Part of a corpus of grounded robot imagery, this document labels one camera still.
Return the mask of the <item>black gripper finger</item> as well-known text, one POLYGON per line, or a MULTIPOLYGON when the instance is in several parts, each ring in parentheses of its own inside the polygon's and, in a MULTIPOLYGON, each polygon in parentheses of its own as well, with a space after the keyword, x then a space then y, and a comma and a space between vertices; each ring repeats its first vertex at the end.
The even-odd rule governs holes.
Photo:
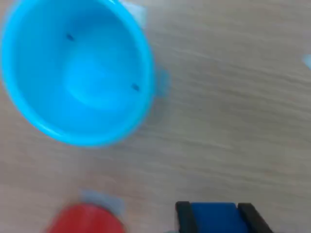
POLYGON ((198 227, 189 201, 175 203, 179 233, 197 233, 198 227))
POLYGON ((238 211, 249 233, 274 233, 251 203, 238 203, 238 211))

